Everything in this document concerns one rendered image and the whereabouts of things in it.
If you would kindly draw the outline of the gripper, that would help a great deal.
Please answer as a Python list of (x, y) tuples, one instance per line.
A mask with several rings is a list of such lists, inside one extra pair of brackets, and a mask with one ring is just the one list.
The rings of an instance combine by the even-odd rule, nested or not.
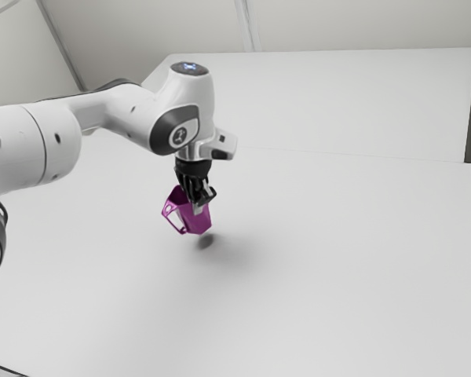
[(174, 171), (179, 185), (192, 203), (194, 215), (200, 215), (203, 208), (217, 195), (216, 190), (210, 186), (208, 174), (212, 161), (186, 161), (175, 158)]

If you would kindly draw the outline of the magenta faceted mug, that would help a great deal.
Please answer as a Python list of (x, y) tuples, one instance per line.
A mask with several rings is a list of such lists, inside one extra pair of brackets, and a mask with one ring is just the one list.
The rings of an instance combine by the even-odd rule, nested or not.
[(209, 205), (204, 205), (201, 210), (194, 210), (193, 204), (179, 185), (166, 198), (162, 216), (181, 235), (202, 235), (212, 225)]

